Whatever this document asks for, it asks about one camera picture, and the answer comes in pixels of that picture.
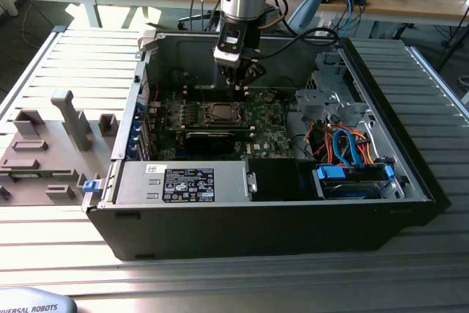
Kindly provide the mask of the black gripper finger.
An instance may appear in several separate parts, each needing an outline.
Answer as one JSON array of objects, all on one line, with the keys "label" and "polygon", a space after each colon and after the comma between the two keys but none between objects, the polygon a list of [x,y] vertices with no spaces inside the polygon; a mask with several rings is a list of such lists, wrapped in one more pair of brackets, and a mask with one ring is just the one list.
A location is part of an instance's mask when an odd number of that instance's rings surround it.
[{"label": "black gripper finger", "polygon": [[236,69],[236,90],[241,90],[265,74],[258,59],[241,59]]},{"label": "black gripper finger", "polygon": [[236,67],[218,65],[217,69],[228,86],[239,86],[238,69]]}]

